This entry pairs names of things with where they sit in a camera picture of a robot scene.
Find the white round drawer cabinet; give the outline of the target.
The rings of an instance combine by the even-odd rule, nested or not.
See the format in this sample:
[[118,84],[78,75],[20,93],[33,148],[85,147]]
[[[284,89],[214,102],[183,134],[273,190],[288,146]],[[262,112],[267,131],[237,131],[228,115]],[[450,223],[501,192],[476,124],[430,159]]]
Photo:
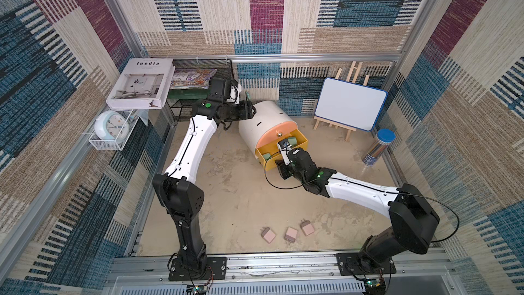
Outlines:
[[258,102],[254,106],[257,113],[254,118],[239,122],[239,133],[245,144],[256,156],[258,148],[255,148],[255,146],[263,132],[271,126],[294,120],[273,101]]

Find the pink plug cube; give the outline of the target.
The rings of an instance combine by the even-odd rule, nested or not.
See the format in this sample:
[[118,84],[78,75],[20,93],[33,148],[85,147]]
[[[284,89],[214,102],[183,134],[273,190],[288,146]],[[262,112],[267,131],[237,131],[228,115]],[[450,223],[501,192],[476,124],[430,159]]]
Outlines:
[[276,234],[271,228],[264,228],[262,230],[261,237],[266,241],[266,243],[271,244],[276,238]]
[[309,220],[304,220],[300,223],[300,228],[305,236],[310,236],[315,233],[315,227]]
[[289,243],[295,243],[296,239],[297,239],[297,236],[298,236],[297,229],[292,228],[292,227],[288,227],[286,232],[285,232],[284,239],[287,242],[289,242]]

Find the pink top drawer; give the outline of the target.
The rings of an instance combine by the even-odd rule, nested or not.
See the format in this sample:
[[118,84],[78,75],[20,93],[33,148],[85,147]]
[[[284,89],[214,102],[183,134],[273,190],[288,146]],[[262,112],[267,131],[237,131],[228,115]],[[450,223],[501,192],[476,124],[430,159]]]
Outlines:
[[263,132],[255,148],[261,148],[275,140],[281,140],[285,135],[296,130],[298,127],[295,121],[286,121],[275,126],[271,126],[267,131]]

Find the green plug cube one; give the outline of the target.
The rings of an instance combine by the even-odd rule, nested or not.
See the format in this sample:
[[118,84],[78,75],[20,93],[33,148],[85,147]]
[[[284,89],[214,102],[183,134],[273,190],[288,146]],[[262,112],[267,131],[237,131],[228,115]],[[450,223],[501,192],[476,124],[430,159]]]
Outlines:
[[287,140],[292,147],[297,146],[298,144],[296,137],[289,137]]

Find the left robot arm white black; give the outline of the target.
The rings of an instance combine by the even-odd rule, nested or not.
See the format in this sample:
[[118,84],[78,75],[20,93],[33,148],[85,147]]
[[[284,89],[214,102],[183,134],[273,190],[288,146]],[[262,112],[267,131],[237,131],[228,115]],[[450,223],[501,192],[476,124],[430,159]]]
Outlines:
[[251,101],[200,100],[192,106],[186,136],[175,158],[162,174],[152,181],[157,198],[175,223],[180,243],[178,252],[169,259],[170,281],[194,281],[212,278],[207,263],[207,249],[199,225],[199,212],[205,194],[196,185],[197,172],[210,139],[219,125],[225,128],[234,121],[249,120],[257,110]]

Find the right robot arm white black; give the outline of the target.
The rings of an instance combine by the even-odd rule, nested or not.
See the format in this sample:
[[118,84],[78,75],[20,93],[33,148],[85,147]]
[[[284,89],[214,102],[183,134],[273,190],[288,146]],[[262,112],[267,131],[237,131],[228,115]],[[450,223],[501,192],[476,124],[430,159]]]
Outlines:
[[282,157],[276,166],[283,179],[294,177],[309,193],[356,203],[390,220],[390,227],[369,236],[357,254],[343,260],[347,271],[362,275],[382,270],[391,273],[393,256],[405,251],[427,253],[440,218],[415,186],[385,187],[356,180],[334,169],[316,166],[310,154],[300,147],[282,148],[275,155]]

